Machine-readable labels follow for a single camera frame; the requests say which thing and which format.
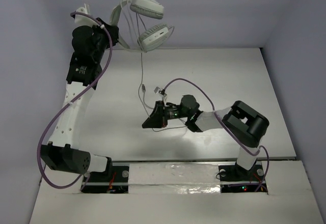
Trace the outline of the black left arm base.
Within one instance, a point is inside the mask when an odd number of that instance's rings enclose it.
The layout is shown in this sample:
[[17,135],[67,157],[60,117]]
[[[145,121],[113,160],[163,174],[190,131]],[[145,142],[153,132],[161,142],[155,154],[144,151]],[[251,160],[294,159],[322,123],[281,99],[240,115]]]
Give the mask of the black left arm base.
[[129,164],[116,163],[111,159],[104,172],[91,172],[84,177],[80,191],[82,193],[107,193],[124,194],[128,193]]

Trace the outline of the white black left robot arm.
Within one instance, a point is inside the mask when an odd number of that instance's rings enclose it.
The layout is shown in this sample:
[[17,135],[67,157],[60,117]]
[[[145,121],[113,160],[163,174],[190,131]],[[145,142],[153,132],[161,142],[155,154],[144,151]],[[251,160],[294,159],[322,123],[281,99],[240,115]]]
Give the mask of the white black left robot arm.
[[54,171],[83,175],[95,172],[101,180],[113,176],[108,157],[80,149],[80,131],[87,106],[104,69],[104,52],[118,40],[118,28],[100,18],[81,25],[72,32],[73,54],[67,74],[66,94],[60,115],[55,116],[55,129],[46,144],[38,146],[38,161]]

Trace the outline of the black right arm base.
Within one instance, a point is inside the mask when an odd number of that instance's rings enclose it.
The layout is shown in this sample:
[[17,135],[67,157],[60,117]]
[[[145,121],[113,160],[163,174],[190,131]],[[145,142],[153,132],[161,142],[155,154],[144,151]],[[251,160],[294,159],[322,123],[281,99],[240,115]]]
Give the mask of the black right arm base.
[[256,163],[249,171],[236,164],[220,165],[215,178],[220,181],[221,193],[268,193],[261,162]]

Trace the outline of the white over-ear headphones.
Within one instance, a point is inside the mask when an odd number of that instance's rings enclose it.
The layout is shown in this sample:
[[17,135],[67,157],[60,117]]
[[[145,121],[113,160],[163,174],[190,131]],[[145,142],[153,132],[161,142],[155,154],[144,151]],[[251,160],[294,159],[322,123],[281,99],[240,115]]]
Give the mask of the white over-ear headphones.
[[143,17],[161,20],[164,11],[163,5],[156,0],[120,0],[112,10],[110,25],[118,26],[120,15],[123,14],[135,48],[131,48],[121,34],[118,35],[120,46],[130,52],[147,53],[163,45],[172,36],[175,27],[166,23],[146,27]]

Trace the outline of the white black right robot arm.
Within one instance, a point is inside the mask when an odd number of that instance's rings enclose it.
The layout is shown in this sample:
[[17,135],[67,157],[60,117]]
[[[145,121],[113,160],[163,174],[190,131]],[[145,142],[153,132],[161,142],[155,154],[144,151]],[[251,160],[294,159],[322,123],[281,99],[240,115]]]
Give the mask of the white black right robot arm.
[[260,142],[269,127],[269,120],[265,116],[239,100],[224,110],[201,111],[194,96],[184,95],[179,105],[156,101],[142,128],[164,128],[169,120],[183,118],[186,118],[187,129],[194,133],[225,129],[240,145],[235,163],[236,176],[246,180],[253,174]]

